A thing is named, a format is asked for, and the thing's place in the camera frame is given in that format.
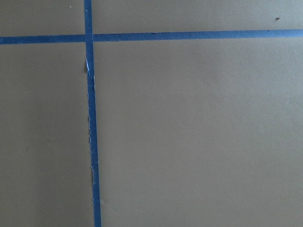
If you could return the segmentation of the long vertical blue tape strip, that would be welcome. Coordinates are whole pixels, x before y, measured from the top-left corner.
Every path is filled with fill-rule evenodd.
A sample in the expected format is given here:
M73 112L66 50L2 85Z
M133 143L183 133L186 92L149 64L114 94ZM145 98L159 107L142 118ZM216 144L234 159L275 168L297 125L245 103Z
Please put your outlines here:
M89 142L92 170L92 201L94 211L94 226L102 226L100 205L100 184L98 166L98 137L96 118L96 94L95 94L95 72L94 72L94 47L92 26L92 1L84 1L85 17L85 43L86 43L86 65L88 84L88 109L89 109Z

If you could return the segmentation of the long horizontal blue tape strip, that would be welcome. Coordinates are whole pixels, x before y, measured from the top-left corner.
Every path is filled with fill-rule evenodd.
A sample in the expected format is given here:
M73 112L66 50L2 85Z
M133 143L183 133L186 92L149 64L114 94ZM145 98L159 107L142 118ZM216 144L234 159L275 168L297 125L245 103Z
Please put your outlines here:
M302 37L301 29L93 34L94 42ZM0 44L84 43L87 35L2 36Z

